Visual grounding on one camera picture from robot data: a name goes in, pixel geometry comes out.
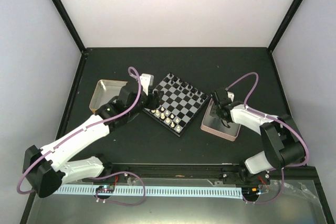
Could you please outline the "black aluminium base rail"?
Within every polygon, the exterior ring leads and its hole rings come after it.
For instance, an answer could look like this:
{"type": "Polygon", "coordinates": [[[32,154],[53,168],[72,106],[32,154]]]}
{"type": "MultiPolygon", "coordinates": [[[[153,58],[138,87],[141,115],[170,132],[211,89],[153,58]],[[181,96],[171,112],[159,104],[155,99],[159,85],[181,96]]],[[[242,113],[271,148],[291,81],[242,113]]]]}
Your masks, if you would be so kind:
{"type": "Polygon", "coordinates": [[[240,165],[179,165],[179,164],[112,164],[111,173],[131,172],[141,178],[219,179],[227,184],[252,185],[270,183],[270,175],[250,175],[240,165]]]}

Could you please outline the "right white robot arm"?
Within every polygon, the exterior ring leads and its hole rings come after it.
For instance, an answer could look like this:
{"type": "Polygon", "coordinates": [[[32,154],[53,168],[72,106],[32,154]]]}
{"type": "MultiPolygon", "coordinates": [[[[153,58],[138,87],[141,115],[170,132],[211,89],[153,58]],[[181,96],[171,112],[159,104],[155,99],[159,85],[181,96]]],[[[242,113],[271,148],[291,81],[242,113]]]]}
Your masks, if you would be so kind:
{"type": "Polygon", "coordinates": [[[210,115],[221,126],[229,129],[242,125],[261,137],[263,151],[242,161],[238,167],[239,179],[252,183],[260,173],[286,166],[301,166],[308,160],[308,148],[289,115],[275,116],[256,111],[240,101],[234,101],[226,89],[211,93],[210,115]]]}

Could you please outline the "black and white chessboard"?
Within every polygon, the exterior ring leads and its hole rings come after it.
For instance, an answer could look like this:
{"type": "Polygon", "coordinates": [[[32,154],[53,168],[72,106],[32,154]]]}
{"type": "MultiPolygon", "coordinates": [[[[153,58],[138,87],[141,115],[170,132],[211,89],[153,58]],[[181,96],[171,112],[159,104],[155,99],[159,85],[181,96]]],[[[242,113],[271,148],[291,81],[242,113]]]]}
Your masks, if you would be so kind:
{"type": "Polygon", "coordinates": [[[176,75],[170,78],[169,74],[154,88],[164,91],[160,106],[156,109],[159,110],[160,116],[156,116],[149,109],[144,109],[144,113],[180,137],[207,104],[209,95],[176,75]],[[204,98],[205,101],[200,103],[200,98],[204,98]],[[162,113],[165,114],[164,120],[161,119],[162,113]],[[179,132],[176,131],[177,126],[181,128],[179,132]]]}

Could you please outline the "pink tray with pieces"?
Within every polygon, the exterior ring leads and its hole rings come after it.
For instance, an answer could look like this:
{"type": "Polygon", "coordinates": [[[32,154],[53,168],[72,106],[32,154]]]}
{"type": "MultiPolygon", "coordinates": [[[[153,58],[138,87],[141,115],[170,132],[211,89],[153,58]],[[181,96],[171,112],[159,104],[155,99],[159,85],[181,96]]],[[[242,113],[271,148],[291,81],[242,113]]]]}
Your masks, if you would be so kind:
{"type": "Polygon", "coordinates": [[[201,130],[233,142],[239,134],[241,125],[225,122],[216,113],[217,103],[227,101],[227,99],[233,102],[234,94],[227,92],[225,88],[217,89],[212,93],[201,123],[201,130]]]}

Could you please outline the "gold metal tin tray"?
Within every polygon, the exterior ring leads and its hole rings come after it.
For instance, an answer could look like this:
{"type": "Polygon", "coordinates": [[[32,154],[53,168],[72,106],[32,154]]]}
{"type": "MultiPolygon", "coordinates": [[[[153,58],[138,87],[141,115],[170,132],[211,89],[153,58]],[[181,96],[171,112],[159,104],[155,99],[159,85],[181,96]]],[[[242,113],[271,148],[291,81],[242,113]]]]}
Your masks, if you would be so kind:
{"type": "Polygon", "coordinates": [[[89,109],[95,113],[102,105],[108,103],[114,96],[119,95],[121,88],[126,83],[126,81],[118,80],[99,80],[93,92],[89,109]]]}

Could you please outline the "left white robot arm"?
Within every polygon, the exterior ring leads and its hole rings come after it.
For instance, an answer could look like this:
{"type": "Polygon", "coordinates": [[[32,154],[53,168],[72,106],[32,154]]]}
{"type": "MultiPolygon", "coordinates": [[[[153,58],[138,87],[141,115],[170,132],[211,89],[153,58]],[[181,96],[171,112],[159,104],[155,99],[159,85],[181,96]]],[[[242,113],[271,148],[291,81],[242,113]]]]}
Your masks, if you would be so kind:
{"type": "Polygon", "coordinates": [[[108,181],[113,174],[111,166],[100,156],[80,161],[72,158],[90,144],[124,126],[143,109],[156,110],[163,91],[153,90],[144,81],[129,81],[118,95],[103,104],[79,127],[41,148],[29,147],[24,154],[23,177],[40,197],[52,195],[61,185],[83,178],[108,181]]]}

